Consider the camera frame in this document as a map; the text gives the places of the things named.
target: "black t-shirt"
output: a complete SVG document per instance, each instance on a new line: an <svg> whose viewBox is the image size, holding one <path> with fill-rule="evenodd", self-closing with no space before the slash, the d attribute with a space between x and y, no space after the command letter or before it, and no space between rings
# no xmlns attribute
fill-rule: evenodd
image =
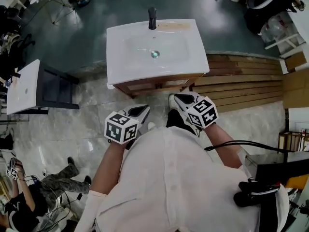
<svg viewBox="0 0 309 232"><path fill-rule="evenodd" d="M4 212L9 216L10 227L19 232L30 232L38 224L36 217L42 217L47 212L47 203L35 185L30 185L29 190L35 203L34 211L31 211L26 204L24 194L12 198L4 208Z"/></svg>

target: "person in white shirt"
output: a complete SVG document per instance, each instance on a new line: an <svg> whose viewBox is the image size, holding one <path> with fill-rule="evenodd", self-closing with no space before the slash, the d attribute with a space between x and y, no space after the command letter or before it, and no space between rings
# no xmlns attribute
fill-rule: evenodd
<svg viewBox="0 0 309 232"><path fill-rule="evenodd" d="M239 145L217 148L214 163L179 114L174 97L166 128L141 136L126 158L112 142L93 179L76 232L254 232L259 207L237 207L247 181ZM213 145L232 138L217 124L204 129ZM285 224L279 221L278 231Z"/></svg>

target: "green floor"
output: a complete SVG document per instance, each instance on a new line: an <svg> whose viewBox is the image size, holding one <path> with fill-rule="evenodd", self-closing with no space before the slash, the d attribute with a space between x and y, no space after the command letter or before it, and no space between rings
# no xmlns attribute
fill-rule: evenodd
<svg viewBox="0 0 309 232"><path fill-rule="evenodd" d="M207 52L279 56L276 47L265 50L261 37L247 30L246 8L230 0L91 0L56 25L46 8L55 17L61 6L49 2L41 8L43 4L29 5L23 16L23 34L32 33L36 41L28 49L27 62L38 58L62 71L105 60L106 28L147 21L151 6L157 8L158 19L195 19Z"/></svg>

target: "wooden platform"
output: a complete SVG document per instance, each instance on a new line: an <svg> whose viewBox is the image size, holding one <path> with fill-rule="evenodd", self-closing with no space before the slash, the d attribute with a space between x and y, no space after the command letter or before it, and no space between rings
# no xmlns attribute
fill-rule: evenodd
<svg viewBox="0 0 309 232"><path fill-rule="evenodd" d="M207 55L210 72L191 87L214 101L218 112L282 100L282 70L278 60Z"/></svg>

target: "camouflage pants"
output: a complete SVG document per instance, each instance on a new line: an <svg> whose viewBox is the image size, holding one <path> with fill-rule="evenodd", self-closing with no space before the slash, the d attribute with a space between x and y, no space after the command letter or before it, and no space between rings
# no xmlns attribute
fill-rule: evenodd
<svg viewBox="0 0 309 232"><path fill-rule="evenodd" d="M40 193L46 199L48 209L51 211L56 205L56 196L60 197L63 191L87 194L90 185L87 182L70 180L79 174L75 165L69 164L57 174L50 174L41 182Z"/></svg>

